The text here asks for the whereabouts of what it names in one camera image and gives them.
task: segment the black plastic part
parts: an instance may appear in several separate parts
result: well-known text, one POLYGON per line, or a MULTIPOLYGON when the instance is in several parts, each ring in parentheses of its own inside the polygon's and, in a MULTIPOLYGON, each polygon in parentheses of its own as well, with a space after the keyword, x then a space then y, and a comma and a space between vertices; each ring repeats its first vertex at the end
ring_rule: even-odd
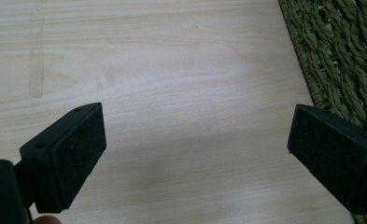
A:
POLYGON ((0 224, 31 224, 11 161, 0 161, 0 224))
POLYGON ((37 211, 69 208, 105 149, 101 103, 73 109, 22 146, 23 168, 35 177, 37 211))
POLYGON ((296 105, 288 149, 351 213, 367 214, 367 132, 332 112, 296 105))

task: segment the wooden table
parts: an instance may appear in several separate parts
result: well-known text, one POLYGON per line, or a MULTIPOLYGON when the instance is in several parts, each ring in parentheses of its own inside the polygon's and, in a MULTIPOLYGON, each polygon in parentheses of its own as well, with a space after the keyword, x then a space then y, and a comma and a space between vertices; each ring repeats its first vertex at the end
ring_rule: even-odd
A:
POLYGON ((287 151, 312 103, 277 1, 0 1, 0 159, 92 102, 64 224, 352 222, 287 151))

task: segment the green placemat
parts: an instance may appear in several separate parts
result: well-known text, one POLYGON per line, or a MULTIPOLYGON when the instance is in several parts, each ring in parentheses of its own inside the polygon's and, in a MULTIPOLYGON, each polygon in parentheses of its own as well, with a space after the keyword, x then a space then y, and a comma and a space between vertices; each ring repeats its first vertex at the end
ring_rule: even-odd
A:
POLYGON ((315 105, 367 130, 367 0, 279 4, 315 105))

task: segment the screw hole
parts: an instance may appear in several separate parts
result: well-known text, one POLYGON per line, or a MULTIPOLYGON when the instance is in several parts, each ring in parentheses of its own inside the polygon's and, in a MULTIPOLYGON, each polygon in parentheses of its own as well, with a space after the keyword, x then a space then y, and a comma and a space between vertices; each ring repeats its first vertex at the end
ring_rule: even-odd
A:
POLYGON ((46 146, 46 144, 44 144, 44 143, 37 143, 37 144, 35 145, 35 148, 40 149, 40 148, 43 148, 43 147, 45 147, 45 146, 46 146))

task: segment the woven mat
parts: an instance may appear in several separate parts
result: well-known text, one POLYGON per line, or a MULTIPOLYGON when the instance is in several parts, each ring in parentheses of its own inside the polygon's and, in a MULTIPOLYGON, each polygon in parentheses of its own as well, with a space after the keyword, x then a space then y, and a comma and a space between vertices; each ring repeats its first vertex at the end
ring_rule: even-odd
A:
POLYGON ((367 130, 367 0, 279 4, 315 105, 367 130))

